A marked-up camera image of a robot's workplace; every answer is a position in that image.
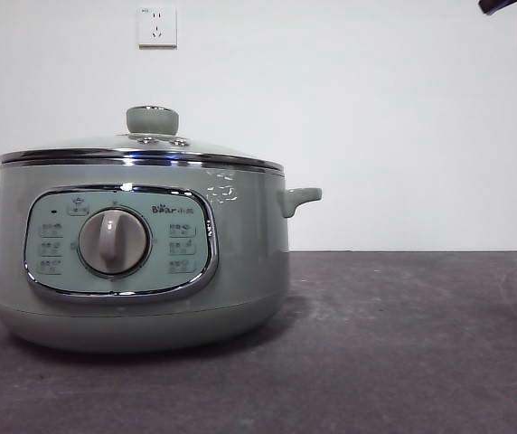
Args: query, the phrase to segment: wall outlet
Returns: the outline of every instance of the wall outlet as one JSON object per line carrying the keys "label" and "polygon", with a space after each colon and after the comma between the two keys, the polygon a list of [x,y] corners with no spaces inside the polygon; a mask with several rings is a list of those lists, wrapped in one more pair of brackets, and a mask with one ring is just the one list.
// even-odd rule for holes
{"label": "wall outlet", "polygon": [[141,7],[137,11],[138,46],[176,47],[176,8]]}

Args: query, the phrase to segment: dark countertop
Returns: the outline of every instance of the dark countertop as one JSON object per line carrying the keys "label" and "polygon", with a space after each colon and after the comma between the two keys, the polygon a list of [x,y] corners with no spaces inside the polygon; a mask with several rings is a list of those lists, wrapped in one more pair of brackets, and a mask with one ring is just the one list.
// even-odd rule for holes
{"label": "dark countertop", "polygon": [[266,325],[141,355],[0,324],[0,434],[517,433],[517,252],[301,252]]}

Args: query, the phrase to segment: button label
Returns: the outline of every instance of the button label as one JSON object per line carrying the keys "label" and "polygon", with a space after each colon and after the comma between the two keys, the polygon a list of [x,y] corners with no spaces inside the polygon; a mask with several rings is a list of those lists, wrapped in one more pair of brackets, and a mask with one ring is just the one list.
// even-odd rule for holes
{"label": "button label", "polygon": [[68,215],[88,215],[89,214],[89,205],[86,203],[85,199],[81,197],[76,197],[71,200],[72,203],[68,205]]}
{"label": "button label", "polygon": [[194,259],[179,259],[168,262],[168,273],[192,273],[196,269]]}
{"label": "button label", "polygon": [[196,253],[196,244],[192,240],[170,241],[169,253],[175,255],[193,255]]}
{"label": "button label", "polygon": [[38,230],[42,238],[62,238],[63,227],[61,223],[44,223]]}
{"label": "button label", "polygon": [[192,238],[196,236],[196,227],[187,223],[170,223],[168,234],[172,238]]}
{"label": "button label", "polygon": [[59,241],[45,241],[38,246],[40,256],[61,256]]}
{"label": "button label", "polygon": [[38,262],[38,273],[40,274],[61,274],[60,259],[45,259]]}

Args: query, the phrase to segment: stainless steel rim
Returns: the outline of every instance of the stainless steel rim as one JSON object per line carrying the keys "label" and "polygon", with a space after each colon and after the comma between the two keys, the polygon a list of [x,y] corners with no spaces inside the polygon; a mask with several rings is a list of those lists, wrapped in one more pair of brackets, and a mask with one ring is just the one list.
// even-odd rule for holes
{"label": "stainless steel rim", "polygon": [[231,165],[240,167],[258,167],[283,172],[283,166],[256,158],[248,158],[244,156],[222,156],[218,154],[203,154],[198,152],[187,152],[183,150],[160,150],[160,149],[100,149],[100,148],[72,148],[72,149],[43,149],[35,151],[20,151],[3,154],[0,156],[0,163],[6,165],[9,163],[28,163],[43,160],[44,165],[61,165],[62,161],[84,160],[83,164],[93,164],[91,160],[100,159],[124,159],[132,160],[150,160],[152,165],[156,165],[158,161],[170,162],[194,162],[216,165]]}

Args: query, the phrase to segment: silver dial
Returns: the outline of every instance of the silver dial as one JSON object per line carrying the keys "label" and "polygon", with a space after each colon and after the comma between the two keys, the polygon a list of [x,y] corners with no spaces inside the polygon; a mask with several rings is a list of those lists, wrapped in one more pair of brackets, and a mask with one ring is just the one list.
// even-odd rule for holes
{"label": "silver dial", "polygon": [[144,224],[124,210],[100,211],[80,231],[80,256],[89,267],[108,276],[132,270],[144,257],[147,247]]}

